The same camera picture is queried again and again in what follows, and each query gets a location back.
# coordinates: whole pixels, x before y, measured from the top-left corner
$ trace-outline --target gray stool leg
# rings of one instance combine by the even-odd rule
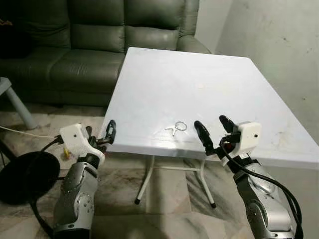
[[[26,127],[28,129],[35,128],[37,125],[36,125],[32,115],[30,114],[28,109],[25,107],[25,105],[22,103],[20,98],[16,95],[14,90],[11,87],[9,87],[5,93],[8,96],[8,98],[10,99],[13,106],[15,107],[16,111],[19,113],[19,115],[22,118],[23,122],[25,123]]]

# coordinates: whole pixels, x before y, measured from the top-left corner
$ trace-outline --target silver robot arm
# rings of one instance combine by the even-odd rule
[[[98,187],[98,167],[104,162],[105,147],[112,144],[116,133],[113,120],[107,127],[106,137],[96,140],[89,128],[80,124],[60,130],[67,149],[76,156],[63,180],[60,197],[54,208],[53,237],[55,239],[89,239],[94,216],[94,195]]]
[[[225,116],[221,116],[220,121],[227,134],[221,140],[220,147],[216,149],[205,126],[199,121],[195,121],[194,126],[205,147],[206,155],[217,154],[222,164],[228,165],[234,173],[233,179],[244,201],[247,219],[255,239],[295,239],[291,217],[279,198],[278,187],[249,175],[242,169],[245,168],[272,179],[258,161],[252,160],[249,156],[249,153],[258,145],[261,125],[255,122],[235,125]]]

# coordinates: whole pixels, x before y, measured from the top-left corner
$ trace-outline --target floor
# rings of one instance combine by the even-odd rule
[[[105,108],[28,104],[39,127],[27,130],[10,106],[0,106],[0,125],[37,135],[58,135],[59,129],[80,122],[97,135]],[[16,155],[43,148],[48,139],[0,129],[0,138]],[[61,174],[74,163],[63,155],[63,146],[48,149],[60,161]],[[253,239],[245,208],[232,173],[218,162],[207,162],[205,176],[217,205],[212,209],[194,172],[155,169],[141,203],[134,199],[146,173],[149,156],[109,153],[99,168],[95,194],[93,239]],[[157,165],[196,165],[192,159],[157,157]],[[40,214],[52,225],[53,208],[61,181],[38,201]],[[28,205],[0,203],[0,239],[48,238]]]

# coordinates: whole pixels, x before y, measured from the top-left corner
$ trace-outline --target table top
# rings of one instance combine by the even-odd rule
[[[262,124],[251,157],[264,165],[319,168],[318,145],[245,57],[129,48],[99,137],[115,120],[108,151],[202,159],[193,123],[201,121],[217,147],[225,134],[220,115]],[[187,130],[172,136],[165,128],[177,121]]]

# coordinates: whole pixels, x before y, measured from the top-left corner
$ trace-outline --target green leather sofa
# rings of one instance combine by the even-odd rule
[[[0,75],[29,102],[106,106],[130,46],[210,53],[194,38],[199,0],[11,0],[35,42]]]

